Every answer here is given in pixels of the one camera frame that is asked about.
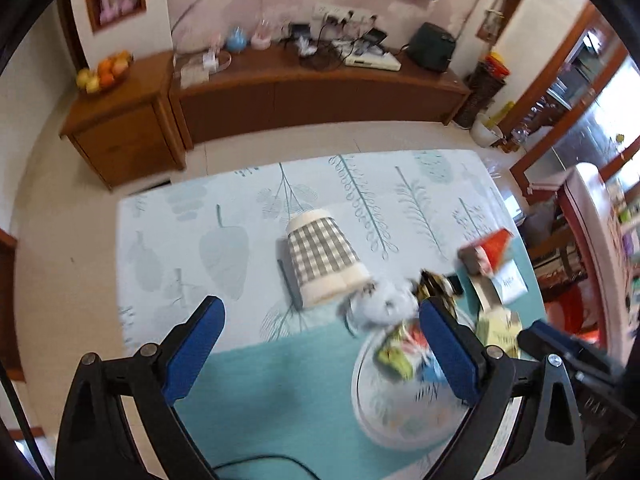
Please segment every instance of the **black cable on floor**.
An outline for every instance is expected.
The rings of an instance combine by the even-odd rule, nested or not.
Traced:
[[[295,458],[293,458],[291,456],[280,455],[280,454],[265,454],[265,455],[249,456],[247,458],[240,458],[238,460],[231,460],[230,462],[225,462],[223,464],[219,464],[217,466],[212,467],[212,469],[213,469],[213,471],[217,471],[219,469],[224,469],[226,467],[231,467],[233,465],[244,464],[244,463],[247,463],[247,462],[257,462],[258,460],[287,460],[289,462],[293,462],[293,463],[297,464],[298,466],[300,466],[314,480],[321,480],[320,477],[316,473],[311,471],[311,469],[309,469],[308,466],[306,466],[305,464],[300,462],[300,460],[297,460],[297,459],[295,459]]]

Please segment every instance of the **tile floor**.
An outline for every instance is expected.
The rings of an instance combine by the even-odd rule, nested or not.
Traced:
[[[124,354],[116,307],[116,206],[122,197],[163,180],[280,161],[430,148],[468,148],[502,168],[498,187],[517,208],[524,200],[508,168],[517,154],[476,146],[468,133],[434,123],[343,123],[274,130],[201,144],[187,170],[107,191],[67,140],[58,138],[73,99],[62,99],[37,140],[18,192],[12,231],[18,237],[15,314],[18,346],[32,407],[55,443],[69,384],[80,357]],[[132,430],[151,472],[162,475],[132,403]]]

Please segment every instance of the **snack package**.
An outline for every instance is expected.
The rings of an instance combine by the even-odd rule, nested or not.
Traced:
[[[430,358],[431,351],[420,330],[417,319],[403,321],[386,338],[376,358],[400,375],[402,380],[413,379],[422,364]]]
[[[476,336],[484,346],[496,345],[509,357],[520,358],[517,336],[522,323],[517,312],[498,307],[478,315]]]
[[[472,276],[480,274],[491,278],[502,264],[504,253],[513,235],[507,229],[500,229],[471,245],[458,250],[458,257]]]

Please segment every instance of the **wooden tv cabinet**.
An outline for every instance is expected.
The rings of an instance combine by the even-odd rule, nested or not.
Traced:
[[[293,48],[233,54],[231,66],[208,82],[169,91],[186,149],[220,137],[346,121],[434,121],[448,124],[469,90],[451,70],[437,74],[404,54],[399,72],[301,66]]]

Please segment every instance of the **white bowl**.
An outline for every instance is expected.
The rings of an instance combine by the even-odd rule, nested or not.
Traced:
[[[485,114],[478,114],[476,118],[476,122],[471,127],[471,138],[474,142],[480,146],[481,148],[488,148],[491,146],[496,140],[502,139],[502,131],[496,125],[491,130],[484,126],[484,122],[486,122],[489,117]]]

